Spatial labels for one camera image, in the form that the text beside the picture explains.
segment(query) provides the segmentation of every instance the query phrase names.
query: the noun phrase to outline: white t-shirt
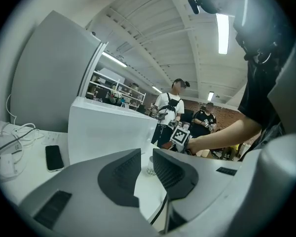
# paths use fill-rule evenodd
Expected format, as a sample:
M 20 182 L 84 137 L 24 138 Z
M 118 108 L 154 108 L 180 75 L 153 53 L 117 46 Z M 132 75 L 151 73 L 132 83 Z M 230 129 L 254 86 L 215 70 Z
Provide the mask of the white t-shirt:
M 170 99 L 175 99 L 177 101 L 180 100 L 180 97 L 177 95 L 173 95 L 171 93 L 168 93 L 169 94 L 169 97 Z M 164 107 L 166 105 L 169 104 L 169 99 L 168 99 L 168 96 L 167 96 L 167 93 L 162 93 L 158 96 L 157 100 L 156 100 L 156 103 L 154 104 L 155 106 L 158 107 L 158 110 L 161 108 L 161 107 Z M 177 106 L 175 107 L 176 108 L 176 111 L 177 111 L 177 114 L 178 113 L 181 113 L 183 114 L 184 113 L 184 103 L 183 101 L 179 101 L 179 103 L 177 104 Z M 168 125 L 170 121 L 174 120 L 176 118 L 176 115 L 174 113 L 174 111 L 170 111 L 168 109 L 165 109 L 165 110 L 161 110 L 160 111 L 161 113 L 167 113 L 168 115 L 165 116 L 164 120 L 161 121 L 161 122 L 158 122 L 158 124 L 166 124 Z

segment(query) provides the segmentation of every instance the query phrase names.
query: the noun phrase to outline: black wire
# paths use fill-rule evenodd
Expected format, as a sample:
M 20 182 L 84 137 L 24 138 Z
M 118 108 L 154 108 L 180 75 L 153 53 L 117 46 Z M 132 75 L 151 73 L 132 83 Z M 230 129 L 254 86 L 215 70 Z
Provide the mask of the black wire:
M 164 198 L 164 200 L 162 202 L 162 206 L 161 206 L 160 210 L 158 211 L 156 216 L 153 218 L 153 220 L 150 222 L 151 225 L 156 221 L 156 219 L 159 217 L 160 213 L 162 212 L 162 210 L 163 210 L 163 208 L 164 208 L 164 206 L 165 206 L 165 204 L 166 204 L 166 202 L 168 200 L 167 197 L 168 197 L 168 194 L 166 194 L 166 197 Z
M 34 129 L 35 128 L 33 128 L 32 130 L 28 131 L 26 134 L 22 135 L 21 137 L 17 137 L 15 140 L 12 140 L 12 141 L 6 143 L 2 147 L 0 147 L 0 150 L 3 149 L 3 148 L 5 148 L 6 146 L 10 145 L 11 143 L 18 141 L 19 139 L 22 139 L 23 137 L 25 137 L 26 135 L 28 135 L 30 132 L 34 131 Z

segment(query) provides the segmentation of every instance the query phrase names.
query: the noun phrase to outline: white cable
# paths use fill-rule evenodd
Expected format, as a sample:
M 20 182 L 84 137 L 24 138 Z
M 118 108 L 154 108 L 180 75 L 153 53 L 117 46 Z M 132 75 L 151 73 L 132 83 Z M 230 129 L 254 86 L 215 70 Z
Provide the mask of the white cable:
M 21 141 L 30 141 L 30 143 L 28 143 L 28 144 L 26 144 L 26 145 L 23 145 L 23 144 L 22 144 L 22 146 L 23 146 L 24 148 L 29 148 L 29 147 L 31 147 L 31 146 L 34 144 L 34 141 L 35 141 L 35 140 L 38 140 L 38 139 L 41 139 L 41 138 L 45 137 L 44 134 L 40 133 L 39 130 L 36 129 L 36 127 L 35 127 L 35 125 L 34 125 L 33 123 L 27 123 L 27 124 L 24 124 L 24 125 L 22 125 L 22 126 L 20 126 L 20 127 L 18 127 L 18 128 L 13 129 L 11 134 L 12 134 L 13 136 L 20 137 L 20 136 L 21 136 L 21 134 L 20 134 L 20 130 L 23 129 L 23 128 L 25 128 L 25 127 L 27 127 L 28 125 L 33 126 L 33 129 L 34 129 L 34 131 L 33 131 L 33 137 L 32 137 L 31 139 L 30 139 L 30 138 L 26 138 L 26 137 L 23 137 L 22 139 L 20 139 Z
M 21 157 L 20 157 L 20 158 L 14 163 L 14 164 L 18 163 L 18 162 L 21 160 L 21 158 L 23 157 L 23 154 L 24 154 L 24 152 L 23 152 L 23 150 L 22 150 L 22 155 L 21 155 Z M 19 175 L 21 175 L 21 174 L 23 173 L 23 171 L 26 169 L 26 166 L 28 165 L 28 162 L 29 162 L 29 159 L 27 159 L 26 163 L 24 164 L 24 168 L 23 168 L 20 172 L 18 171 L 18 173 L 17 173 L 15 176 L 4 176 L 4 175 L 0 174 L 1 178 L 8 179 L 7 181 L 9 181 L 10 178 L 12 178 L 12 179 L 17 178 L 17 177 L 18 177 Z
M 6 110 L 8 111 L 8 113 L 9 113 L 12 117 L 14 117 L 13 124 L 15 125 L 16 116 L 13 115 L 13 114 L 8 110 L 8 101 L 9 101 L 10 96 L 11 96 L 11 94 L 8 96 L 8 98 L 7 98 L 7 100 L 6 100 L 5 108 L 6 108 Z
M 21 153 L 21 156 L 14 162 L 14 164 L 17 164 L 21 159 L 22 159 L 22 157 L 23 157 L 23 154 L 24 154 L 24 150 L 23 150 L 23 146 L 22 146 L 22 144 L 21 144 L 21 147 L 22 147 L 22 153 Z
M 3 136 L 3 130 L 4 130 L 5 127 L 6 127 L 7 125 L 9 125 L 9 124 L 10 124 L 10 123 L 6 123 L 6 124 L 3 125 L 3 127 L 1 128 L 1 131 L 0 131 L 0 137 Z

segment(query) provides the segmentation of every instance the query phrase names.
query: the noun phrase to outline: man in white t-shirt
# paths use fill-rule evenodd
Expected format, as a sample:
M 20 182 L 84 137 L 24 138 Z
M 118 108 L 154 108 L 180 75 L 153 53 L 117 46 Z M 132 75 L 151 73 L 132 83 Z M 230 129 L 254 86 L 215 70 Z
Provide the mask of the man in white t-shirt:
M 158 147 L 170 141 L 173 127 L 169 126 L 169 122 L 172 120 L 180 121 L 181 114 L 184 113 L 184 102 L 179 97 L 179 94 L 186 87 L 189 87 L 188 82 L 176 79 L 172 84 L 171 91 L 160 94 L 154 104 L 153 111 L 158 112 L 158 114 L 167 113 L 164 119 L 158 122 L 151 140 L 153 144 L 158 141 Z

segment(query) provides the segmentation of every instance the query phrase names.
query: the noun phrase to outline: brick wall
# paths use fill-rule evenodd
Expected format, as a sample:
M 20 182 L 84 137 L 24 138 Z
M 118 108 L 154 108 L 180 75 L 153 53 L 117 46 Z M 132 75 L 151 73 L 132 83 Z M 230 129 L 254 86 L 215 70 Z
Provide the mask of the brick wall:
M 151 103 L 154 103 L 156 101 L 158 96 L 147 94 L 144 100 L 144 105 L 146 108 L 150 107 Z M 189 100 L 183 100 L 184 102 L 184 108 L 189 109 L 195 112 L 199 110 L 199 103 L 194 102 L 194 101 L 189 101 Z M 230 126 L 231 124 L 235 123 L 237 120 L 242 119 L 244 115 L 240 112 L 214 106 L 213 114 L 217 119 L 217 129 L 223 130 L 224 128 Z M 252 144 L 256 138 L 258 137 L 255 136 L 251 138 L 250 140 L 246 141 L 246 144 Z

